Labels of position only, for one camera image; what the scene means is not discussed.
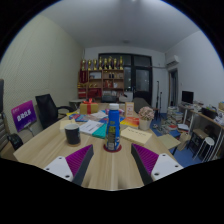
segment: trophy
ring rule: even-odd
[[[91,60],[88,60],[88,70],[89,71],[91,70],[91,64],[92,64],[92,61]]]
[[[93,60],[93,70],[97,70],[96,64],[97,64],[97,60],[94,59]]]
[[[81,64],[82,64],[82,71],[85,71],[86,70],[86,60],[83,59]]]
[[[99,70],[102,70],[102,58],[100,57],[100,60],[99,60]]]
[[[117,69],[117,58],[114,58],[114,69]]]
[[[123,59],[122,59],[122,56],[120,56],[120,70],[123,70]]]
[[[103,69],[107,69],[107,59],[104,58],[104,68]]]
[[[111,56],[109,57],[109,59],[108,59],[108,69],[112,69],[112,67],[111,67]]]

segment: mug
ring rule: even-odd
[[[81,142],[78,124],[67,124],[65,126],[65,134],[70,146],[78,146]]]

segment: door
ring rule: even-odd
[[[151,106],[152,103],[152,74],[150,70],[135,69],[134,97],[144,98]]]
[[[169,72],[169,106],[177,106],[178,103],[178,71]]]

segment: cabinet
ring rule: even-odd
[[[102,95],[112,95],[119,98],[124,95],[124,70],[89,70],[88,82],[84,87],[78,87],[79,98],[101,99]]]

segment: computer monitor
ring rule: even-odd
[[[182,103],[183,104],[193,104],[194,93],[189,91],[182,91]]]

